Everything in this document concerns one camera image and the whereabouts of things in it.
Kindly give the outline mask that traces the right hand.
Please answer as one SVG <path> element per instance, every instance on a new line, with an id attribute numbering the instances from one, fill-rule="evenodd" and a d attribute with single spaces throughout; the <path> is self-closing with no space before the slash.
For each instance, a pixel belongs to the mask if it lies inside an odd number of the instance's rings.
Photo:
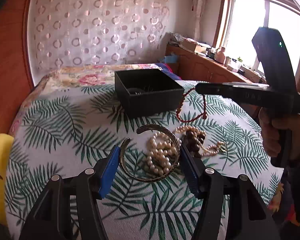
<path id="1" fill-rule="evenodd" d="M 291 140 L 289 159 L 295 160 L 300 157 L 300 114 L 275 118 L 271 117 L 265 108 L 262 108 L 258 117 L 263 147 L 270 157 L 275 158 L 282 151 L 286 144 L 284 139 Z"/>

